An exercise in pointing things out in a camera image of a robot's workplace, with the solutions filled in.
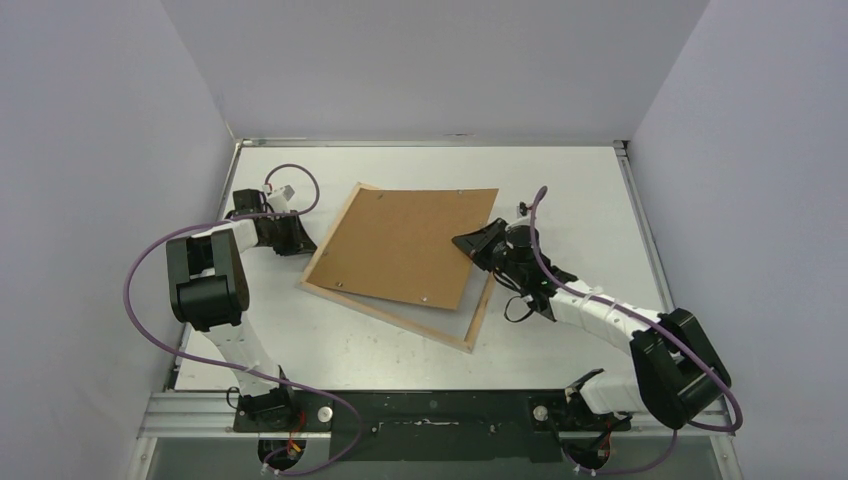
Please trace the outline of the white photo paper sheet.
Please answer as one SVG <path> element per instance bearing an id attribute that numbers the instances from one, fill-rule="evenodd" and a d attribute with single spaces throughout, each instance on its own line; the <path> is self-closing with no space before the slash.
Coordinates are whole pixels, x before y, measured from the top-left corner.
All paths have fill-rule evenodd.
<path id="1" fill-rule="evenodd" d="M 488 277 L 485 273 L 473 273 L 468 280 L 458 308 L 454 310 L 383 299 L 368 299 L 367 303 L 398 318 L 416 322 L 463 340 L 483 295 L 487 280 Z"/>

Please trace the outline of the brown frame backing board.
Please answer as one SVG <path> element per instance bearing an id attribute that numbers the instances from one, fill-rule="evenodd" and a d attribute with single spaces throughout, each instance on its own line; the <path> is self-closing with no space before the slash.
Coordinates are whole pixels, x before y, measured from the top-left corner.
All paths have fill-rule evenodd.
<path id="1" fill-rule="evenodd" d="M 456 310 L 471 261 L 454 237 L 485 226 L 498 191 L 388 190 L 357 184 L 303 282 L 350 294 Z"/>

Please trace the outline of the light wooden picture frame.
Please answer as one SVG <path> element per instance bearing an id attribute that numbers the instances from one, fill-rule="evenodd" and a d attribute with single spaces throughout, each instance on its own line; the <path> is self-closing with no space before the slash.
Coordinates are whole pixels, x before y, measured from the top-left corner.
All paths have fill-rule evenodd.
<path id="1" fill-rule="evenodd" d="M 350 294 L 350 293 L 345 293 L 345 292 L 340 292 L 340 291 L 335 291 L 335 290 L 324 289 L 324 288 L 317 287 L 317 286 L 314 286 L 314 285 L 309 285 L 309 284 L 303 282 L 303 280 L 302 280 L 305 270 L 303 271 L 301 278 L 299 280 L 299 286 L 300 286 L 301 289 L 303 289 L 303 290 L 305 290 L 305 291 L 307 291 L 307 292 L 309 292 L 313 295 L 316 295 L 316 296 L 318 296 L 318 297 L 320 297 L 324 300 L 327 300 L 327 301 L 330 301 L 332 303 L 338 304 L 340 306 L 349 308 L 349 309 L 354 310 L 354 311 L 361 313 L 363 315 L 381 320 L 381 321 L 388 323 L 390 325 L 393 325 L 397 328 L 400 328 L 400 329 L 403 329 L 405 331 L 420 335 L 424 338 L 439 342 L 441 344 L 447 345 L 451 348 L 454 348 L 456 350 L 459 350 L 459 351 L 462 351 L 462 352 L 465 352 L 465 353 L 470 353 L 474 349 L 474 345 L 476 343 L 479 331 L 480 331 L 482 324 L 484 322 L 488 303 L 490 301 L 490 298 L 492 296 L 492 293 L 493 293 L 493 290 L 494 290 L 494 287 L 495 287 L 494 278 L 491 275 L 485 273 L 488 277 L 488 280 L 487 280 L 486 286 L 484 288 L 483 295 L 481 296 L 481 298 L 479 300 L 479 303 L 478 303 L 478 306 L 477 306 L 476 311 L 474 313 L 472 322 L 471 322 L 471 324 L 470 324 L 470 326 L 469 326 L 469 328 L 468 328 L 468 330 L 465 334 L 465 338 L 463 340 L 460 340 L 458 338 L 447 335 L 447 334 L 442 333 L 440 331 L 437 331 L 435 329 L 420 325 L 416 322 L 406 320 L 404 318 L 398 318 L 395 315 L 389 314 L 389 313 L 382 311 L 378 308 L 375 308 L 375 307 L 373 307 L 373 306 L 371 306 L 367 303 L 368 299 L 378 299 L 378 298 L 372 298 L 372 297 L 366 297 L 366 296 L 362 296 L 362 295 Z M 470 276 L 473 273 L 476 273 L 476 272 L 480 272 L 480 271 L 475 269 L 471 264 L 471 274 L 470 274 Z"/>

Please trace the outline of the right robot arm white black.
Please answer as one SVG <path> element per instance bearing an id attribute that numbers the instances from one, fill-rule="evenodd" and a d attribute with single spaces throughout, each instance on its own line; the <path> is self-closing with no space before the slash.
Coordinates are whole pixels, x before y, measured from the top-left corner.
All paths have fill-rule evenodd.
<path id="1" fill-rule="evenodd" d="M 648 413 L 677 430 L 694 425 L 706 407 L 728 394 L 729 374 L 696 317 L 635 307 L 555 266 L 527 221 L 497 219 L 453 245 L 523 301 L 530 313 L 570 325 L 626 354 L 630 371 L 595 369 L 565 388 L 565 414 L 588 429 L 614 414 Z"/>

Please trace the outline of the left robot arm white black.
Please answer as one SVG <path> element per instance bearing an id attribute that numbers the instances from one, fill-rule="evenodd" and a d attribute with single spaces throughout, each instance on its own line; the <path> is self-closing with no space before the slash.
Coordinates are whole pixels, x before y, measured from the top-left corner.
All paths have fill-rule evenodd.
<path id="1" fill-rule="evenodd" d="M 267 247 L 283 257 L 316 251 L 302 221 L 288 206 L 293 194 L 291 186 L 237 190 L 224 224 L 165 244 L 176 319 L 202 333 L 233 368 L 239 409 L 277 431 L 296 422 L 299 405 L 282 382 L 281 367 L 248 321 L 250 294 L 241 255 L 255 247 Z"/>

